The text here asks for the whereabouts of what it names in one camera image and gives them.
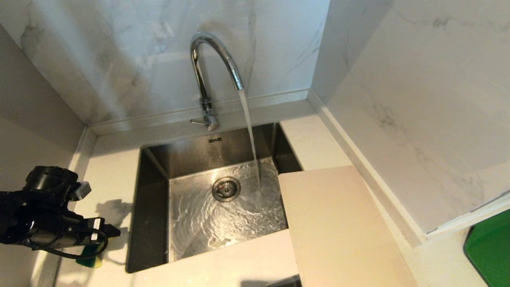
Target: water stream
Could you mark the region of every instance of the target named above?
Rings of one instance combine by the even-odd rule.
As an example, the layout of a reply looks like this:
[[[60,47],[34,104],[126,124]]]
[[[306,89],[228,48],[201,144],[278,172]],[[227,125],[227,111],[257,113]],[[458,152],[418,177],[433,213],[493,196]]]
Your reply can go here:
[[[248,110],[248,103],[246,101],[246,95],[244,94],[244,90],[239,90],[239,97],[241,98],[241,104],[243,105],[244,110],[244,117],[246,118],[246,123],[248,124],[248,133],[250,135],[251,141],[251,151],[253,152],[253,159],[255,160],[255,169],[257,172],[257,184],[260,190],[259,163],[257,161],[257,153],[255,152],[255,141],[253,140],[253,128],[251,127],[250,112]]]

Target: cutting board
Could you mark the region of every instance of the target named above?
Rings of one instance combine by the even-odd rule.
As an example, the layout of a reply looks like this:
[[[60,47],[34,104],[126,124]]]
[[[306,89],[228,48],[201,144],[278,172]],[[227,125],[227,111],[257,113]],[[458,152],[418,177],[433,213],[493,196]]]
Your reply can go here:
[[[304,287],[417,286],[355,167],[278,180]]]

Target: stainless steel sink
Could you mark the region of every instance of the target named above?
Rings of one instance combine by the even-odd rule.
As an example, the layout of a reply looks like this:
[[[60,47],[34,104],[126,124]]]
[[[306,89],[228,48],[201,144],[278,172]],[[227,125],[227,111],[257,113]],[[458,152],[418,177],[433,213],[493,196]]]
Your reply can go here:
[[[278,123],[142,149],[129,273],[288,228],[277,176],[301,171]]]

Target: faucet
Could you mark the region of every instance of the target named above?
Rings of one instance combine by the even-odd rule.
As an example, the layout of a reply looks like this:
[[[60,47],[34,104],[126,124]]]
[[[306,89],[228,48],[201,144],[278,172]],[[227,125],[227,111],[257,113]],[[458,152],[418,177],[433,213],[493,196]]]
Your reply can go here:
[[[206,43],[211,46],[221,57],[223,63],[232,78],[232,82],[236,90],[242,90],[244,88],[243,82],[241,81],[241,75],[239,70],[237,69],[236,63],[232,59],[232,56],[226,49],[225,45],[211,33],[208,32],[197,32],[193,38],[191,39],[191,60],[193,62],[193,68],[195,68],[195,76],[198,82],[198,88],[200,89],[200,105],[202,106],[202,115],[203,121],[190,120],[190,122],[195,124],[203,124],[207,127],[208,131],[212,131],[217,129],[220,126],[218,119],[215,116],[215,112],[212,105],[211,96],[207,94],[206,86],[202,77],[202,70],[200,69],[200,64],[198,63],[199,51],[198,46],[200,44]]]

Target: sink drain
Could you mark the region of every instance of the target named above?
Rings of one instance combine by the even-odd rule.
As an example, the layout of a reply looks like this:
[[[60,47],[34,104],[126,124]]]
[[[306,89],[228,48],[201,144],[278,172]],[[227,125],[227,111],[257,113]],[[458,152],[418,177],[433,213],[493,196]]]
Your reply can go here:
[[[213,196],[221,202],[234,200],[240,191],[241,185],[233,177],[222,177],[213,185]]]

